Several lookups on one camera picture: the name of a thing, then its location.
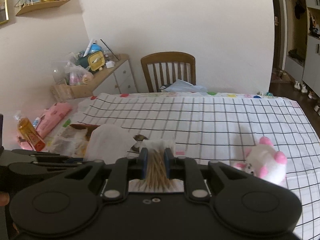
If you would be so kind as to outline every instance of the wooden floor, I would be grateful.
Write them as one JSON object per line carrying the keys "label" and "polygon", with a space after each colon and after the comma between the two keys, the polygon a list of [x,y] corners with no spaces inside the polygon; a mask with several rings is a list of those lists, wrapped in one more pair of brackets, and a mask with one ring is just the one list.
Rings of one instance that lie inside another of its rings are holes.
{"label": "wooden floor", "polygon": [[317,135],[320,137],[320,116],[313,110],[313,107],[316,105],[315,100],[295,90],[291,83],[271,83],[269,92],[273,93],[276,97],[286,97],[297,101]]}

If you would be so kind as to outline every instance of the door frame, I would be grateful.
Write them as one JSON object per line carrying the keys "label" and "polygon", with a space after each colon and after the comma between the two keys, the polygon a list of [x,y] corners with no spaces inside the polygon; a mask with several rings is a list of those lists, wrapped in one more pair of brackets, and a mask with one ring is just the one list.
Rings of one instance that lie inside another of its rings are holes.
{"label": "door frame", "polygon": [[285,0],[276,0],[276,2],[279,2],[280,6],[280,29],[279,29],[279,35],[280,39],[278,41],[278,52],[279,53],[279,69],[284,70],[285,65],[285,59],[287,56],[287,39],[288,39],[288,26],[287,26],[287,7]]}

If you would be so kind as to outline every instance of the wooden dresser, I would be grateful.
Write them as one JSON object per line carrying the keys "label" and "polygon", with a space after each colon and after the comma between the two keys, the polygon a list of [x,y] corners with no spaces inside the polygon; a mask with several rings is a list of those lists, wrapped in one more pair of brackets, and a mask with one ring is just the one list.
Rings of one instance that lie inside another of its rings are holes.
{"label": "wooden dresser", "polygon": [[94,79],[87,85],[54,85],[51,92],[58,102],[68,99],[97,96],[100,93],[111,95],[137,93],[137,87],[127,54],[121,54],[113,68],[104,68],[94,74]]}

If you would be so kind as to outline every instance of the screw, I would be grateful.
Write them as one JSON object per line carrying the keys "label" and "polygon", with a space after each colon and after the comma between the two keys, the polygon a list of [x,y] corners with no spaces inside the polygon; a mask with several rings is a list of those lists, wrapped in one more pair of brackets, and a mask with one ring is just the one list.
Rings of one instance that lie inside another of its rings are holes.
{"label": "screw", "polygon": [[142,200],[142,202],[144,204],[151,204],[151,200],[150,199],[144,199],[144,200]]}
{"label": "screw", "polygon": [[154,198],[152,199],[152,202],[154,202],[154,203],[158,203],[158,202],[160,202],[160,201],[161,201],[161,199],[158,198],[158,197],[154,197]]}
{"label": "screw", "polygon": [[196,189],[192,192],[192,195],[196,198],[204,198],[208,195],[208,192],[203,189]]}
{"label": "screw", "polygon": [[117,198],[120,196],[120,192],[115,189],[110,189],[104,193],[104,196],[107,198]]}

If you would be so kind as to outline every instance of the bottle cap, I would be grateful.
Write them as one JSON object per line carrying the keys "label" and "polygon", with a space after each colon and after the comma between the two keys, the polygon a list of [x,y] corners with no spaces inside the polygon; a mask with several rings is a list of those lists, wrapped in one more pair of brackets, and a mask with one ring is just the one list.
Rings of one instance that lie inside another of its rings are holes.
{"label": "bottle cap", "polygon": [[14,115],[14,118],[15,118],[16,120],[20,120],[21,117],[22,117],[21,111],[16,112],[16,114]]}

